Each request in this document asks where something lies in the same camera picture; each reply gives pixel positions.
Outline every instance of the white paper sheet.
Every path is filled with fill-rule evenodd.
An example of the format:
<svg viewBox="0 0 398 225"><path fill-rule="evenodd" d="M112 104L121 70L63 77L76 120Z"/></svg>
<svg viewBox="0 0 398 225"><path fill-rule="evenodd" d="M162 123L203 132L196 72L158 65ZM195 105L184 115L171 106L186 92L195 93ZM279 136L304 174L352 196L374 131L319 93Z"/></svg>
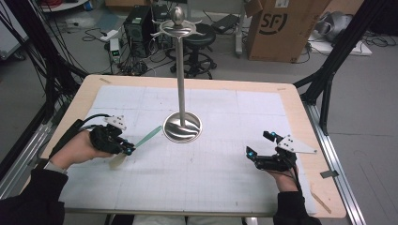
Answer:
<svg viewBox="0 0 398 225"><path fill-rule="evenodd" d="M245 156L275 154L263 131L290 134L281 98L275 93L230 90L185 92L186 110L202 120L201 136L190 143L170 142L162 132L140 146L116 170L110 158L96 158L69 168L61 201L75 209L142 212L203 212L272 215L278 189ZM178 111L175 88L103 86L88 116L124 115L122 137L137 143ZM91 124L103 124L100 118ZM306 208L315 213L308 181L298 157Z"/></svg>

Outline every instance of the wooden table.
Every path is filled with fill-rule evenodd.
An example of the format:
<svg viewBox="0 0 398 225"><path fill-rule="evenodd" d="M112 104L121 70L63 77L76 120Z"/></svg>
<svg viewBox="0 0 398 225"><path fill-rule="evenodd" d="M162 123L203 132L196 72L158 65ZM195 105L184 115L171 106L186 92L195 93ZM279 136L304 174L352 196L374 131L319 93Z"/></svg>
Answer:
<svg viewBox="0 0 398 225"><path fill-rule="evenodd" d="M123 86L150 86L176 88L176 79L144 78L90 75L85 78L75 99L70 104L64 118L47 145L42 157L47 158L51 149L59 138L78 118L84 119L87 112L103 85ZM185 80L185 88L213 89L213 90L239 90L250 92L278 93L283 101L283 106L290 124L292 135L307 143L314 149L320 150L310 120L305 112L296 87L288 83L267 82L229 82L209 80ZM322 178L321 172L329 170L323 154L300 155L307 178L310 182L311 193L315 199L318 218L343 218L346 211L339 192L332 178Z"/></svg>

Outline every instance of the sleeve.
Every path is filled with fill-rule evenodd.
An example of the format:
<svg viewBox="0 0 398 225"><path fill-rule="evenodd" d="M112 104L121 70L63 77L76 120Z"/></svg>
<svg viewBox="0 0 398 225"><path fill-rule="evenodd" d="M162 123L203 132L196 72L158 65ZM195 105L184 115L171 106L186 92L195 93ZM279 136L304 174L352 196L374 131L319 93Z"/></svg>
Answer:
<svg viewBox="0 0 398 225"><path fill-rule="evenodd" d="M20 195L0 201L0 224L62 224L65 209L58 199L67 181L60 172L32 170Z"/></svg>
<svg viewBox="0 0 398 225"><path fill-rule="evenodd" d="M305 200L298 191L278 194L278 211L273 217L275 225L320 225L315 217L310 217L305 209Z"/></svg>

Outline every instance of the power strip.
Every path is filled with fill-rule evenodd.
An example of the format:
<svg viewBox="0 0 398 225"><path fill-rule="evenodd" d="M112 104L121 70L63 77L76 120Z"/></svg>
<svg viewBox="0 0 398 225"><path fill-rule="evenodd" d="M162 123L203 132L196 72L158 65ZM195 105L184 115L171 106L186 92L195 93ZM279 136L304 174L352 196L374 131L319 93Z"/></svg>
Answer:
<svg viewBox="0 0 398 225"><path fill-rule="evenodd" d="M104 40L104 41L107 41L107 40L109 40L110 38L112 38L113 36L115 36L117 33L118 33L118 31L112 30L112 31L108 32L108 33L106 34L106 36L100 37L100 39L101 39L101 40Z"/></svg>

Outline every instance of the metal pole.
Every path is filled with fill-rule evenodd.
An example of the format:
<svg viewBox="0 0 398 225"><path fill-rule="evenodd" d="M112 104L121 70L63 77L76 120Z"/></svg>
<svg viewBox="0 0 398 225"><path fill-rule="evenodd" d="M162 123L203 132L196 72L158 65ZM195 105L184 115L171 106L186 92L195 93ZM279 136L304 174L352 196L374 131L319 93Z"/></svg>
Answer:
<svg viewBox="0 0 398 225"><path fill-rule="evenodd" d="M178 82L179 120L185 127L184 52L182 37L176 37L176 78Z"/></svg>

